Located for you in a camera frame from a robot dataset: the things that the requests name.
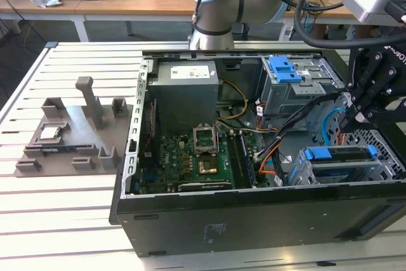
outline label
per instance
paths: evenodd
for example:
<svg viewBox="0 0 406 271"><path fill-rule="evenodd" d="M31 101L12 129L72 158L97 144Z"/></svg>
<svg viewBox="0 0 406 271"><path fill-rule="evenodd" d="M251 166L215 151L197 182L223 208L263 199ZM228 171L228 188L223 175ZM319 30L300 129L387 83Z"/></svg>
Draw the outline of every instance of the label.
<svg viewBox="0 0 406 271"><path fill-rule="evenodd" d="M209 66L175 66L171 68L171 79L209 78Z"/></svg>
<svg viewBox="0 0 406 271"><path fill-rule="evenodd" d="M281 161L281 163L292 163L292 156L287 155L286 157L283 157L283 160Z"/></svg>
<svg viewBox="0 0 406 271"><path fill-rule="evenodd" d="M262 106L257 106L257 107L256 107L256 114L257 114L258 116L260 116L260 117L263 117L263 116L264 116Z"/></svg>
<svg viewBox="0 0 406 271"><path fill-rule="evenodd" d="M279 186L279 187L281 187L284 183L282 182L282 180L277 176L277 175L275 175L275 179L273 180L273 181L275 181L275 183Z"/></svg>
<svg viewBox="0 0 406 271"><path fill-rule="evenodd" d="M216 239L219 239L227 229L226 223L219 223L215 225L205 225L203 231L203 243L212 244Z"/></svg>
<svg viewBox="0 0 406 271"><path fill-rule="evenodd" d="M41 149L42 152L59 152L58 149Z"/></svg>
<svg viewBox="0 0 406 271"><path fill-rule="evenodd" d="M299 76L309 76L310 73L307 70L297 70L296 74Z"/></svg>

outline floor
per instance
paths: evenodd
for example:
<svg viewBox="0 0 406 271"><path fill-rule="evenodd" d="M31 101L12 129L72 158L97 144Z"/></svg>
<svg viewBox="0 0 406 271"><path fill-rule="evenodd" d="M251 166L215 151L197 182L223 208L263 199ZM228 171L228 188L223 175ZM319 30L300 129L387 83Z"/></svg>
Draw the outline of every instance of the floor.
<svg viewBox="0 0 406 271"><path fill-rule="evenodd" d="M45 45L26 22L21 22L20 26L21 34L8 34L0 39L0 109ZM281 26L277 23L250 25L249 40L277 40ZM34 28L46 41L79 41L72 22L38 20ZM191 24L188 22L172 22L171 27L164 22L133 22L134 36L127 35L124 22L87 22L86 28L91 41L186 41L191 34ZM6 33L7 29L2 26L0 30ZM339 30L333 26L329 36L344 39L346 30L346 27ZM240 32L240 26L235 25L233 32ZM241 40L241 37L234 35L234 39ZM299 37L294 35L292 40L299 40Z"/></svg>

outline motherboard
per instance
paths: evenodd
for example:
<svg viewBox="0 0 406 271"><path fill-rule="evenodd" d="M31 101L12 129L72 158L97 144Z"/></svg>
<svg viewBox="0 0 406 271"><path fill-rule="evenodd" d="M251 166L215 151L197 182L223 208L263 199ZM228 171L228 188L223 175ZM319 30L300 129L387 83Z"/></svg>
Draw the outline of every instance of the motherboard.
<svg viewBox="0 0 406 271"><path fill-rule="evenodd" d="M211 128L207 131L198 136L161 136L158 162L141 169L140 193L252 187L255 177L251 162L258 151L254 135L214 133L213 137Z"/></svg>

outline green circuit board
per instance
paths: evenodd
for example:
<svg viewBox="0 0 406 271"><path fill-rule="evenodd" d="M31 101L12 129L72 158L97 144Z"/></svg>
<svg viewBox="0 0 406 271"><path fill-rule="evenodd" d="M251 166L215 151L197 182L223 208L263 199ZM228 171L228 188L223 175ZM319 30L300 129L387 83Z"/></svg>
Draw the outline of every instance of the green circuit board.
<svg viewBox="0 0 406 271"><path fill-rule="evenodd" d="M246 145L250 157L258 150L254 135L245 134ZM141 172L141 192L144 194L161 194L173 192L175 185L181 183L228 182L235 188L230 156L225 134L216 137L217 151L206 154L206 158L216 163L216 172L202 174L202 155L196 155L193 134L178 136L162 136L160 139L159 165L155 169L144 169ZM211 134L201 134L198 146L213 144Z"/></svg>

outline blue plastic latch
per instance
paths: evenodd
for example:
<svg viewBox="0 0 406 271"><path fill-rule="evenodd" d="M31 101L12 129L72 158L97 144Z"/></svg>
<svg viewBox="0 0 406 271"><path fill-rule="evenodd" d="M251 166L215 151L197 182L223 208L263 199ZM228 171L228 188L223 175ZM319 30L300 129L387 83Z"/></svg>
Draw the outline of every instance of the blue plastic latch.
<svg viewBox="0 0 406 271"><path fill-rule="evenodd" d="M275 73L278 83L300 83L302 78L296 74L294 65L286 56L270 56L269 66Z"/></svg>
<svg viewBox="0 0 406 271"><path fill-rule="evenodd" d="M332 159L330 151L327 147L308 147L304 151L307 160Z"/></svg>
<svg viewBox="0 0 406 271"><path fill-rule="evenodd" d="M294 174L296 174L297 171L298 171L298 167L295 166L294 169L292 170L291 174L289 175L289 179L288 179L288 181L287 181L288 184L291 184L292 179L293 179L293 177L294 177Z"/></svg>
<svg viewBox="0 0 406 271"><path fill-rule="evenodd" d="M368 151L370 153L370 156L373 158L373 160L378 158L378 151L376 150L375 146L368 145Z"/></svg>

